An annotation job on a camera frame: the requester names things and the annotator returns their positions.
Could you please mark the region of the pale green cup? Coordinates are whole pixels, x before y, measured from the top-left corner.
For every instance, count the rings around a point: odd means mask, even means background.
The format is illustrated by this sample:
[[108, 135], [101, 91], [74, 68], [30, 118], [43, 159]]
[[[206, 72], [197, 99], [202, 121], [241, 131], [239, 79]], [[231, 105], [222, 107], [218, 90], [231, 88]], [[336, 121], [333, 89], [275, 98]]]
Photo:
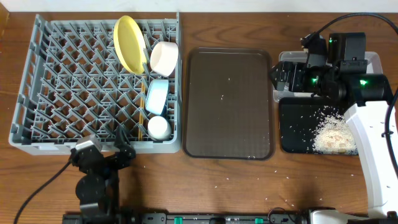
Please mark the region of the pale green cup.
[[154, 141], [166, 141], [171, 136], [171, 126], [162, 116], [152, 117], [147, 125], [149, 137]]

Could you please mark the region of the wooden chopstick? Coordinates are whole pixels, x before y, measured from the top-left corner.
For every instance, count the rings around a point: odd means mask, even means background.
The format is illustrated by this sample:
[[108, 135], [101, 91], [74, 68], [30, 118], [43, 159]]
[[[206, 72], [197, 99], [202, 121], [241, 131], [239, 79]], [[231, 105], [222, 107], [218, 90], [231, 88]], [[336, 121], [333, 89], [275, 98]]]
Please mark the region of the wooden chopstick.
[[[145, 85], [145, 84], [144, 84]], [[141, 94], [143, 94], [143, 93], [141, 93]], [[143, 94], [143, 96], [142, 96], [143, 98], [144, 98], [144, 100], [145, 100], [145, 95]], [[141, 114], [142, 114], [142, 112], [144, 111], [144, 109], [142, 109], [141, 110]], [[144, 117], [144, 116], [143, 116]], [[143, 126], [143, 125], [142, 125]], [[142, 131], [143, 132], [143, 131]], [[144, 132], [143, 132], [143, 134], [144, 134]]]
[[[143, 84], [143, 82], [141, 82], [141, 92], [140, 92], [140, 94], [143, 93], [143, 94], [145, 95], [145, 92], [146, 92], [146, 87], [145, 87], [145, 85]], [[139, 125], [140, 125], [140, 127], [141, 127], [141, 126], [143, 125], [143, 123], [144, 123], [144, 117], [143, 117], [143, 115], [141, 114], [141, 110], [144, 109], [144, 106], [145, 106], [145, 102], [144, 102], [144, 101], [145, 101], [144, 98], [140, 95], [140, 113], [139, 113]], [[139, 128], [138, 140], [139, 140], [139, 141], [142, 141], [142, 139], [143, 139], [143, 132], [142, 132], [141, 129]]]

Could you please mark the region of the light blue bowl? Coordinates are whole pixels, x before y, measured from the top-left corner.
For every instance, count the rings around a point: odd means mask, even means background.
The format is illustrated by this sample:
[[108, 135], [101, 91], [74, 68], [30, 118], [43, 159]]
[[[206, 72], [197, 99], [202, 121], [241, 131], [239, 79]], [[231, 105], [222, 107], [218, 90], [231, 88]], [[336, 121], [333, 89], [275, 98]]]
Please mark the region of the light blue bowl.
[[161, 115], [169, 92], [168, 80], [153, 80], [149, 85], [145, 108], [154, 115]]

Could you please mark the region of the yellow round plate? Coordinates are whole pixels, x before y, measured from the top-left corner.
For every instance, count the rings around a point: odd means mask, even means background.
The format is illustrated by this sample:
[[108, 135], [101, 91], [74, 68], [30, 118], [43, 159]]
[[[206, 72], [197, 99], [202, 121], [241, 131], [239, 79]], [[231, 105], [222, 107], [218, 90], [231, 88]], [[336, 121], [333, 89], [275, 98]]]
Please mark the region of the yellow round plate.
[[114, 47], [123, 67], [130, 73], [144, 72], [146, 43], [140, 27], [130, 16], [122, 16], [114, 26]]

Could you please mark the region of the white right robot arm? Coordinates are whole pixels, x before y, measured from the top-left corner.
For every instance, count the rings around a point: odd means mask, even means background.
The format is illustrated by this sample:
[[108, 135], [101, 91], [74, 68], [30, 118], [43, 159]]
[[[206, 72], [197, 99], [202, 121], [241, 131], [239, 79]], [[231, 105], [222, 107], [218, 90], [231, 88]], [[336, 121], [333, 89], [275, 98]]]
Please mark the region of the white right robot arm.
[[306, 62], [280, 61], [269, 71], [274, 88], [312, 93], [347, 107], [368, 193], [368, 217], [331, 209], [311, 210], [309, 223], [397, 223], [397, 95], [383, 74], [368, 74], [366, 36], [313, 33], [301, 40]]

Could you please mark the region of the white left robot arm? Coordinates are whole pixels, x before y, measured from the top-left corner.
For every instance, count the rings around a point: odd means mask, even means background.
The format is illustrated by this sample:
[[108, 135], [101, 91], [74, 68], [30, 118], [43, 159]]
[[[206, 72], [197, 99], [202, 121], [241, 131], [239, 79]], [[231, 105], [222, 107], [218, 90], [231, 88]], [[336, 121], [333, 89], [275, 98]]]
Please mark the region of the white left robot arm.
[[69, 161], [84, 173], [77, 183], [75, 193], [80, 200], [80, 212], [89, 222], [114, 220], [119, 213], [118, 171], [130, 166], [136, 151], [128, 140], [125, 129], [117, 127], [111, 156], [102, 154], [103, 145], [95, 135], [77, 141]]

